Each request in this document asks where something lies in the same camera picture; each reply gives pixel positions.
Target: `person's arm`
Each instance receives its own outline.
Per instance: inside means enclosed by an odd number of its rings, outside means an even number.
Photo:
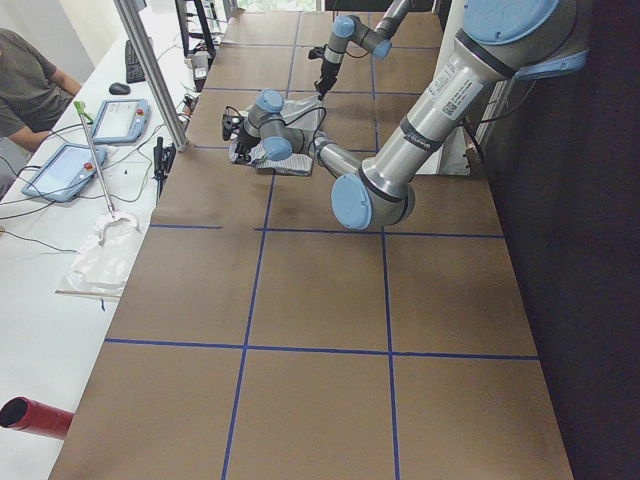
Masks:
[[[44,131],[34,133],[29,127],[25,126],[13,135],[9,135],[9,139],[25,150],[33,153],[49,135],[51,135],[51,132]]]
[[[67,75],[59,68],[56,69],[55,72],[53,72],[53,75],[49,77],[49,80],[57,83],[61,89],[69,92],[74,97],[82,87],[82,85],[80,85],[80,83],[78,83],[73,77]]]

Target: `metal pole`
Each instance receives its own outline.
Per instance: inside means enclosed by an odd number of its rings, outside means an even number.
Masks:
[[[187,136],[184,133],[182,122],[180,122],[173,102],[171,101],[171,95],[169,95],[167,84],[160,71],[160,66],[153,53],[153,48],[149,43],[142,20],[140,20],[140,16],[133,2],[127,0],[113,0],[113,2],[120,14],[124,29],[142,64],[147,82],[149,83],[149,87],[151,87],[151,93],[156,100],[160,114],[173,139],[173,144],[178,151],[182,151],[187,146]]]

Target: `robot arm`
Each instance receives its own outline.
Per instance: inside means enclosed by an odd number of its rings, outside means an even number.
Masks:
[[[338,72],[349,42],[359,45],[375,58],[385,58],[391,49],[391,37],[395,35],[412,5],[413,0],[394,0],[373,30],[363,24],[356,15],[336,17],[329,43],[324,47],[315,47],[309,52],[311,60],[322,58],[320,80],[314,83],[320,100],[338,80]]]
[[[317,159],[337,177],[332,207],[347,228],[398,223],[413,209],[416,172],[484,90],[519,71],[542,78],[584,65],[590,12],[589,0],[468,0],[448,63],[377,155],[362,163],[322,133],[286,127],[282,97],[273,90],[262,92],[241,122],[239,144],[244,129],[254,145],[263,139],[274,160],[291,152]]]

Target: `person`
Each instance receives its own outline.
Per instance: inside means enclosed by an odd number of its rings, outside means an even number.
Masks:
[[[20,35],[0,28],[0,137],[35,152],[80,87]]]

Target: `brown shirt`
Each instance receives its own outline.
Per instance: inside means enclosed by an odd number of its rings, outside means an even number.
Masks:
[[[49,80],[56,66],[17,33],[0,28],[0,137],[25,125],[51,130],[72,96]]]

